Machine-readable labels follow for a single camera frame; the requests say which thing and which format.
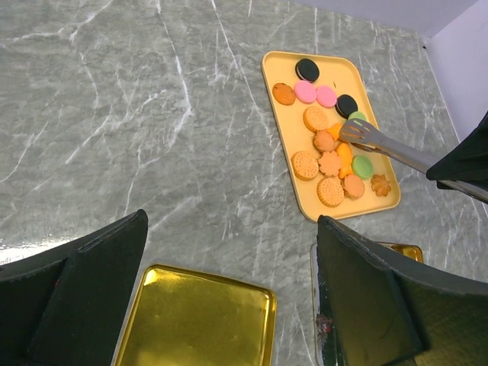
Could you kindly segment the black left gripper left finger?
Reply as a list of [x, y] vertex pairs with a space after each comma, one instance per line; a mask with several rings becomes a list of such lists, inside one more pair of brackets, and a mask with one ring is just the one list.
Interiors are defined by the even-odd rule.
[[109, 365], [148, 233], [138, 210], [1, 266], [3, 365]]

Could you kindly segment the metal serving tongs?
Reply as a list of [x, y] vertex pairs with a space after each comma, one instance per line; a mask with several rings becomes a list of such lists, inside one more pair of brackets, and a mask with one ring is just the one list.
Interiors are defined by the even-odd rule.
[[389, 138], [359, 118], [347, 120], [339, 131], [339, 137], [358, 149], [388, 156], [424, 175], [437, 162], [434, 156]]

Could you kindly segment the gold tin lid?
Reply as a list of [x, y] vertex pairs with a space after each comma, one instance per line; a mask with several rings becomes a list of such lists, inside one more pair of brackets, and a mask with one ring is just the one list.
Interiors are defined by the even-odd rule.
[[116, 365], [270, 365], [277, 300], [221, 275], [149, 266]]

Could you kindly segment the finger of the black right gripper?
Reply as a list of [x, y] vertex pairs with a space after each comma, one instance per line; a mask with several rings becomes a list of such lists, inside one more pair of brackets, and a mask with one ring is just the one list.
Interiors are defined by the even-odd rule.
[[427, 172], [430, 181], [460, 181], [487, 190], [487, 114], [456, 148]]

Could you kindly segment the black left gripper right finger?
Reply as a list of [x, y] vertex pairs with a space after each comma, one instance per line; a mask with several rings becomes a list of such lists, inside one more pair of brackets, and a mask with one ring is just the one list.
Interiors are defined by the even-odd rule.
[[[322, 216], [318, 258], [348, 365], [487, 363], [487, 285], [417, 262]], [[408, 314], [390, 301], [393, 274]]]

